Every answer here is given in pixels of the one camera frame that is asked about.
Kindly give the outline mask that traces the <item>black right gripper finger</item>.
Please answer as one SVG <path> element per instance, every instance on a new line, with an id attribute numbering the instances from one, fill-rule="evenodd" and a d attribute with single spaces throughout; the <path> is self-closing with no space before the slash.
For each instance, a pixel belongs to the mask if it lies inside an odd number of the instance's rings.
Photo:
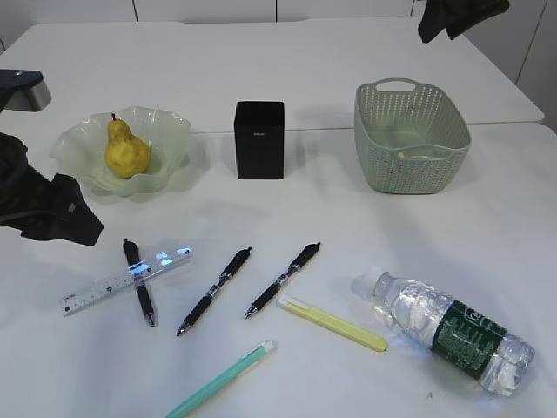
<path id="1" fill-rule="evenodd" d="M 419 23 L 418 33 L 423 43 L 435 39 L 446 27 L 446 1 L 426 0 L 426 7 Z"/>
<path id="2" fill-rule="evenodd" d="M 508 0 L 455 0 L 446 2 L 449 23 L 446 33 L 451 40 L 488 18 L 509 9 Z"/>

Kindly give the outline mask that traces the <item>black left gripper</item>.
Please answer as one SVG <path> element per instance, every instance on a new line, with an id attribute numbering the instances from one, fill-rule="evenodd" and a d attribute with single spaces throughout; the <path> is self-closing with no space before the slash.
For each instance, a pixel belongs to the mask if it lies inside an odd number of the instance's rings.
<path id="1" fill-rule="evenodd" d="M 29 164 L 27 151 L 18 138 L 1 134 L 1 226 L 23 226 L 27 239 L 94 246 L 104 226 L 78 182 L 61 173 L 49 181 Z"/>

